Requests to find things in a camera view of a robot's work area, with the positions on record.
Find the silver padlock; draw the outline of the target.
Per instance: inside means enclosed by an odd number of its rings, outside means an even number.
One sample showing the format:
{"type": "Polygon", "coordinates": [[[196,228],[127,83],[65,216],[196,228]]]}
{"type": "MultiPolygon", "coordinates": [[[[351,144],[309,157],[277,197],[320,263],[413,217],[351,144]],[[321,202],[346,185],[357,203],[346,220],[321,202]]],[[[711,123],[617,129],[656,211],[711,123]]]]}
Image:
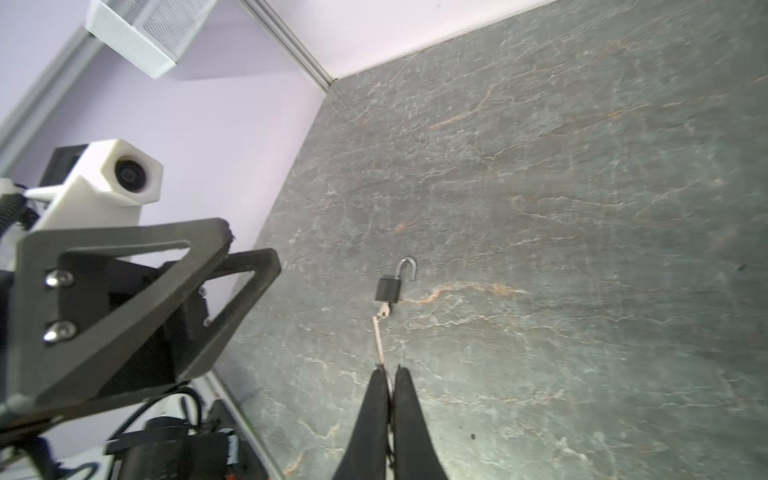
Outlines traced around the silver padlock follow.
{"type": "Polygon", "coordinates": [[[379,278],[375,293],[375,300],[382,303],[398,303],[400,298],[403,271],[405,266],[409,266],[410,280],[417,278],[418,264],[411,256],[405,256],[400,259],[392,275],[384,275],[379,278]]]}

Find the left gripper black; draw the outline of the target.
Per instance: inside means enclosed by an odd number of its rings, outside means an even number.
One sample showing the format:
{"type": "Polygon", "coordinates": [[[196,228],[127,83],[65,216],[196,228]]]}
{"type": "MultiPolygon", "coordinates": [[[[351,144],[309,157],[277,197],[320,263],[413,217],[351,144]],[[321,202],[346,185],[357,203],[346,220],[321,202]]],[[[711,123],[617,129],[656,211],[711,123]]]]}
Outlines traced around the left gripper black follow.
{"type": "Polygon", "coordinates": [[[272,248],[226,256],[232,240],[219,218],[20,240],[15,271],[1,274],[2,419],[87,416],[209,372],[281,273],[272,248]],[[186,255],[159,269],[119,259],[178,249],[186,255]],[[203,283],[243,273],[210,316],[203,283]]]}

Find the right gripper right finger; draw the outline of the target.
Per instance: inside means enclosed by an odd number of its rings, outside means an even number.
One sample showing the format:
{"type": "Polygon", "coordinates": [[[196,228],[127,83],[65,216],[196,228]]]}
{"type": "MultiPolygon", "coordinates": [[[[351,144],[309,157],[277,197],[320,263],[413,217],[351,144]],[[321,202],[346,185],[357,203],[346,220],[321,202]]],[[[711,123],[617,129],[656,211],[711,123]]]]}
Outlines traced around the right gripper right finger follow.
{"type": "Polygon", "coordinates": [[[399,367],[392,403],[396,479],[447,480],[432,444],[410,371],[399,367]]]}

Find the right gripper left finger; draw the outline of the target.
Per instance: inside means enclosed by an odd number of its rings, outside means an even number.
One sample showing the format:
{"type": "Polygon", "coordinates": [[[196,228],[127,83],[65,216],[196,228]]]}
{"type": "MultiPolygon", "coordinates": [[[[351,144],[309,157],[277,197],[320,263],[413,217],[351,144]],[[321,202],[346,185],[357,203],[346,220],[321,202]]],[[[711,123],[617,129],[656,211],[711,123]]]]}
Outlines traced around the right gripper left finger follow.
{"type": "Polygon", "coordinates": [[[347,449],[333,479],[386,478],[389,390],[386,371],[372,372],[347,449]]]}

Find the small key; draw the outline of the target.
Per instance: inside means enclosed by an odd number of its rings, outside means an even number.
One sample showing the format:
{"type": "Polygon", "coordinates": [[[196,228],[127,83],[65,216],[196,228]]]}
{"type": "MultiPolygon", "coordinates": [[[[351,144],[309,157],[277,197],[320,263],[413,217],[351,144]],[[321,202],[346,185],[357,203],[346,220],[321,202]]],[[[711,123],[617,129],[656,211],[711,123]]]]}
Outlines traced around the small key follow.
{"type": "Polygon", "coordinates": [[[372,317],[372,328],[374,334],[374,342],[376,349],[377,364],[383,366],[385,364],[383,340],[381,334],[381,322],[386,320],[391,314],[391,304],[389,302],[383,302],[377,313],[372,317]]]}

